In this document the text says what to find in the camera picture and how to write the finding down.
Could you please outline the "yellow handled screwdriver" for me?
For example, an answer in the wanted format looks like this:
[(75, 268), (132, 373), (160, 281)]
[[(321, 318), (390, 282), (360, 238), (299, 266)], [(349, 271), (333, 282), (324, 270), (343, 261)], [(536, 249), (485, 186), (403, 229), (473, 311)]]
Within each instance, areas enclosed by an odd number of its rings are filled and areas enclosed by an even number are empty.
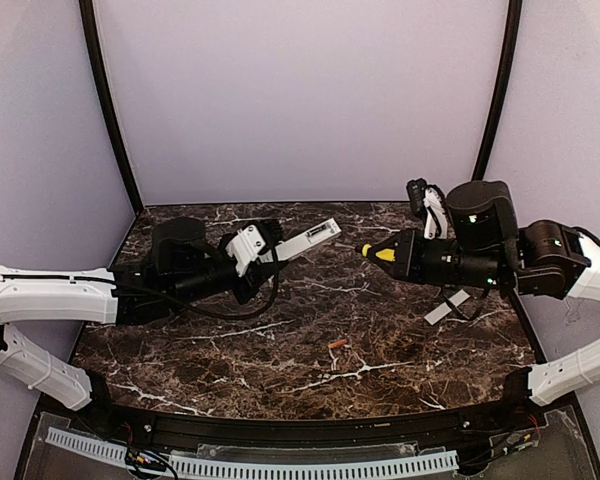
[(371, 244), (364, 244), (356, 248), (356, 251), (367, 259), (378, 259), (383, 262), (393, 263), (396, 260), (395, 250), (392, 248), (382, 248)]

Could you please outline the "white battery cover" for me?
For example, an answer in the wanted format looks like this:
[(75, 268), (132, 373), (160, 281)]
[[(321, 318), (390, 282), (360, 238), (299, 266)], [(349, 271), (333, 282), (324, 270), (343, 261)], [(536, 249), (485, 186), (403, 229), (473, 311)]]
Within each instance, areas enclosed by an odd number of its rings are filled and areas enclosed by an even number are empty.
[(459, 290), (425, 315), (424, 320), (430, 325), (438, 323), (448, 315), (454, 315), (461, 320), (467, 320), (468, 317), (459, 310), (459, 306), (469, 298), (470, 295), (465, 290)]

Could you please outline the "white remote control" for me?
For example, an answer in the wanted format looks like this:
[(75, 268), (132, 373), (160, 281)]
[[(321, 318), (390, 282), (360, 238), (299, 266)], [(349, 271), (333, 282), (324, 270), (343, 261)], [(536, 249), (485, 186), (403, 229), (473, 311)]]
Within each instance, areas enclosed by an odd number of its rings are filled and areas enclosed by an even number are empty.
[(341, 228), (334, 218), (325, 220), (289, 240), (279, 243), (275, 248), (278, 261), (294, 260), (312, 248), (336, 239), (340, 234)]

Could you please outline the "orange battery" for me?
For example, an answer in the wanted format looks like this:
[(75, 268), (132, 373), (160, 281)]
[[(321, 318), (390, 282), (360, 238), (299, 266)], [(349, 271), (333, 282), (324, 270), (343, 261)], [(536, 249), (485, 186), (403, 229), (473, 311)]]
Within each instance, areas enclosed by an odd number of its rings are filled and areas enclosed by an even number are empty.
[(337, 348), (343, 347), (343, 346), (345, 346), (347, 344), (348, 344), (347, 340), (340, 340), (340, 341), (336, 341), (336, 342), (330, 343), (328, 345), (328, 348), (329, 349), (337, 349)]

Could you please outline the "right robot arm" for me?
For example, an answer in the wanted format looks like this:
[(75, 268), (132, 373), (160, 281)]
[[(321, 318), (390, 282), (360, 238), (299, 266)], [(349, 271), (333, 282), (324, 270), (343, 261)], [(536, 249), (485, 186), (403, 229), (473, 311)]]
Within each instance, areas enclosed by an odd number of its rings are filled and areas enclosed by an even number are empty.
[(417, 179), (406, 190), (423, 228), (359, 249), (391, 278), (600, 303), (600, 239), (588, 230), (552, 220), (520, 227), (503, 181), (473, 180), (443, 194)]

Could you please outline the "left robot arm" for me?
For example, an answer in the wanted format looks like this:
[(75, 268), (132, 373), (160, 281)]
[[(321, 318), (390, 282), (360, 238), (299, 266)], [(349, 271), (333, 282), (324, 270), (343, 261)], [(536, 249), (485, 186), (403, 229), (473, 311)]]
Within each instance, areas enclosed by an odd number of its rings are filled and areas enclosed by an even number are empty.
[(256, 220), (206, 238), (202, 221), (180, 217), (157, 225), (150, 249), (131, 266), (78, 272), (23, 271), (0, 265), (0, 370), (75, 412), (110, 402), (105, 379), (74, 367), (17, 329), (29, 320), (143, 325), (195, 301), (231, 292), (245, 304), (289, 262), (281, 225)]

